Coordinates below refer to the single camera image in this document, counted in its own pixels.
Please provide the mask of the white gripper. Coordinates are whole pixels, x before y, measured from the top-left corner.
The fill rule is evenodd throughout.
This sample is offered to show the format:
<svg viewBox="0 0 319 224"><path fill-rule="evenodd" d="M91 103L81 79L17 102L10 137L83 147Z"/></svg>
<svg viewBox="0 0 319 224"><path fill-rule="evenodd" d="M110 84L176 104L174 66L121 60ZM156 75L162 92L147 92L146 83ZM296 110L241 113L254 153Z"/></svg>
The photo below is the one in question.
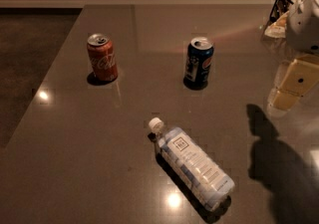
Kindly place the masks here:
<svg viewBox="0 0 319 224"><path fill-rule="evenodd" d="M286 41L297 51L319 53L319 0L297 0L290 7ZM319 83L319 57L310 54L279 65L268 97L270 115L284 116Z"/></svg>

